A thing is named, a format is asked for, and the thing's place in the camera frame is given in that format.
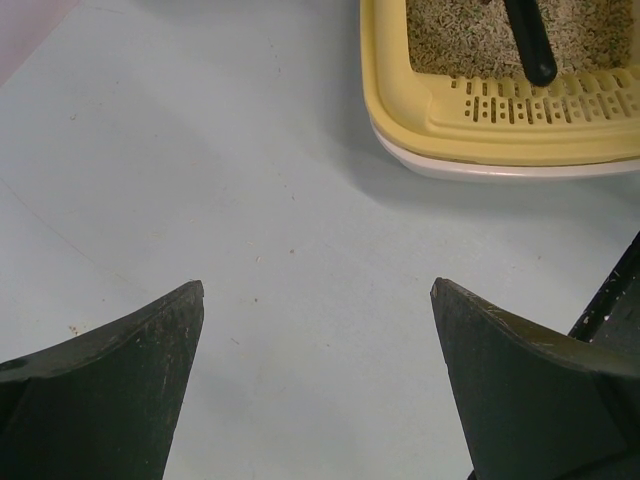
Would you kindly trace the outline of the black litter scoop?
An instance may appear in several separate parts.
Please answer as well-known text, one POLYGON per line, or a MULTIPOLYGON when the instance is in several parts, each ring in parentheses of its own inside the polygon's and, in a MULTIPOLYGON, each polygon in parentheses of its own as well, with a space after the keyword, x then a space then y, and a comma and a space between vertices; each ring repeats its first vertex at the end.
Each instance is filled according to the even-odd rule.
POLYGON ((526 79, 547 87, 556 78, 557 64, 536 0, 503 1, 526 79))

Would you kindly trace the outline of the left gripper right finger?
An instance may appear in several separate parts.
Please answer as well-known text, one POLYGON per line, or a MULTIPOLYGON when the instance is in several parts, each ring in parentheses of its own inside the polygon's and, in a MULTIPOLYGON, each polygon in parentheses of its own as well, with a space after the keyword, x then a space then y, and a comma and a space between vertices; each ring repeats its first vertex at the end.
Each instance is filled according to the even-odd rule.
POLYGON ((639 358, 503 310, 455 282, 431 290, 475 479, 636 479, 639 358))

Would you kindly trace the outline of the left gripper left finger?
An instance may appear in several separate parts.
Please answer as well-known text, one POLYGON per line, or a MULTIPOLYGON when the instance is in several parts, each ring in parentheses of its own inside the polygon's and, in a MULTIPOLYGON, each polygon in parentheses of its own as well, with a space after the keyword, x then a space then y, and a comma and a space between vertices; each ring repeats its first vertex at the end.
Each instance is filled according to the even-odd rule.
POLYGON ((162 478, 203 300, 202 282, 190 281, 125 317, 2 363, 2 478, 162 478))

